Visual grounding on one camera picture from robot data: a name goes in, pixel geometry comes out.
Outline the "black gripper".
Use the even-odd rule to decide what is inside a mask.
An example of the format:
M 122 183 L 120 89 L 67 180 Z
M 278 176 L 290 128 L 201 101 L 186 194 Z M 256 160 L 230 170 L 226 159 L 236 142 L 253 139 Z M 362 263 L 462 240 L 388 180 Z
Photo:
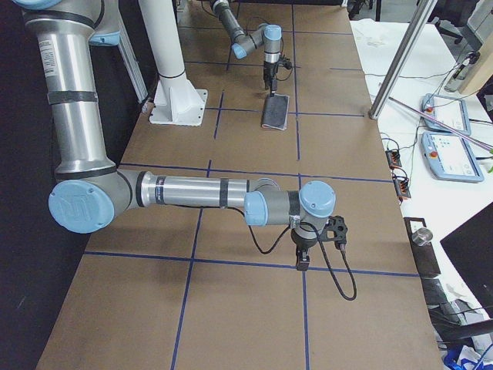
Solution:
M 278 62 L 263 62 L 263 81 L 265 90 L 270 93 L 277 91 L 277 70 Z
M 296 244 L 296 264 L 298 271 L 307 271 L 310 265 L 309 249 L 317 244 L 318 230 L 313 225 L 301 225 L 290 232 Z

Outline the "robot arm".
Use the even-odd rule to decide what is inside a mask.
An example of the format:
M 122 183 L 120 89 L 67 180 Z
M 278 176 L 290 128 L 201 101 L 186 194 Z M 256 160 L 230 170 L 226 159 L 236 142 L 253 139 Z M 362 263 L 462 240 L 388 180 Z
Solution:
M 237 59 L 244 59 L 263 47 L 263 81 L 269 95 L 274 96 L 281 59 L 282 28 L 276 24 L 261 23 L 254 32 L 247 34 L 227 0 L 210 1 L 210 8 L 227 31 L 232 42 L 231 49 Z
M 331 271 L 324 241 L 333 241 L 345 258 L 347 227 L 331 216 L 335 192 L 310 181 L 300 190 L 282 191 L 271 179 L 156 176 L 148 171 L 118 170 L 106 154 L 99 99 L 89 45 L 118 45 L 119 1 L 12 1 L 25 26 L 38 39 L 52 107 L 61 163 L 58 183 L 49 195 L 55 221 L 72 232 L 87 234 L 110 224 L 135 207 L 152 204 L 188 208 L 234 209 L 244 217 L 261 254 L 269 254 L 290 230 L 296 244 L 296 269 L 309 267 L 309 249 L 319 244 Z M 155 57 L 159 82 L 154 98 L 155 124 L 199 126 L 208 92 L 195 89 L 186 76 L 172 1 L 138 1 Z M 263 47 L 263 80 L 269 92 L 262 125 L 284 129 L 288 96 L 277 95 L 277 70 L 288 61 L 281 53 L 282 28 L 262 23 L 246 34 L 228 1 L 210 1 L 238 59 Z M 252 226 L 286 225 L 268 250 L 257 243 Z

